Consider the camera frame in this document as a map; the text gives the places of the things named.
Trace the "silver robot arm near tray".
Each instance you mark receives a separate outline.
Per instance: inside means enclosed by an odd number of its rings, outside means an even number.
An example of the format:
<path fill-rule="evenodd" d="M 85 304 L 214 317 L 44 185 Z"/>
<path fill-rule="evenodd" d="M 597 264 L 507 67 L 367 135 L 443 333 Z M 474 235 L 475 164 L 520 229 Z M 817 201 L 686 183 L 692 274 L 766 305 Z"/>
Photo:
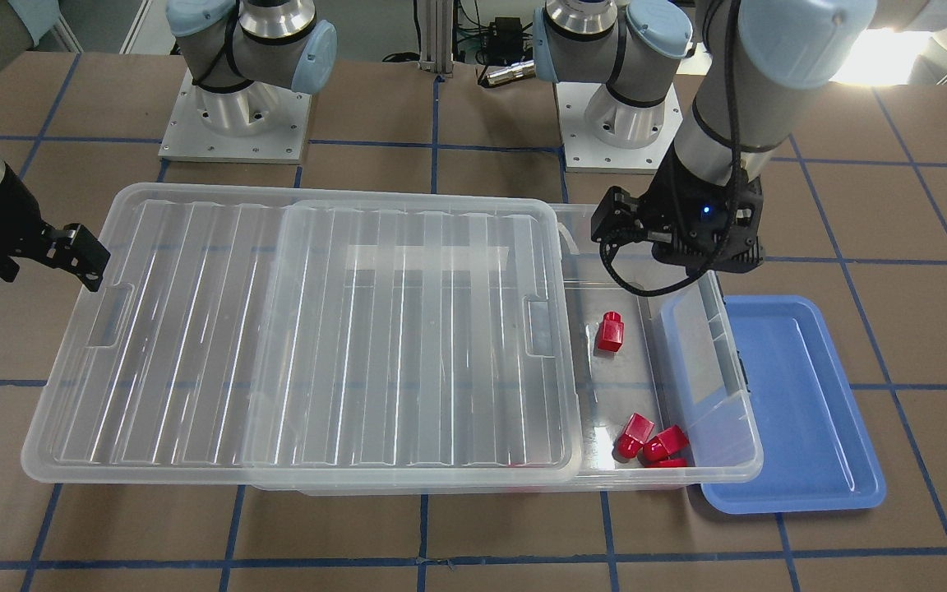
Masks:
<path fill-rule="evenodd" d="M 743 274 L 764 259 L 760 172 L 865 30 L 947 29 L 947 1 L 547 1 L 534 14 L 538 78 L 602 84 L 628 112 L 663 105 L 694 34 L 711 57 L 657 173 L 639 197 L 610 187 L 591 239 L 613 272 L 621 247 Z"/>

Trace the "black gripper near tray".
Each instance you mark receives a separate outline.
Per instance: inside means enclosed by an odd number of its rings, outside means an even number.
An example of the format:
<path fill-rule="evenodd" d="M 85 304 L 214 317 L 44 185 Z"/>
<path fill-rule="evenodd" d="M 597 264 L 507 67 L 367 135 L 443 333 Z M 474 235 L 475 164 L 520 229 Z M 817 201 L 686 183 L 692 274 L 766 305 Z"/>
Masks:
<path fill-rule="evenodd" d="M 606 247 L 650 241 L 655 260 L 694 272 L 728 237 L 711 269 L 749 273 L 765 258 L 759 240 L 764 195 L 760 180 L 749 179 L 746 169 L 739 173 L 734 207 L 730 192 L 728 183 L 695 176 L 669 149 L 644 194 L 634 197 L 617 185 L 605 192 L 591 215 L 591 240 Z"/>

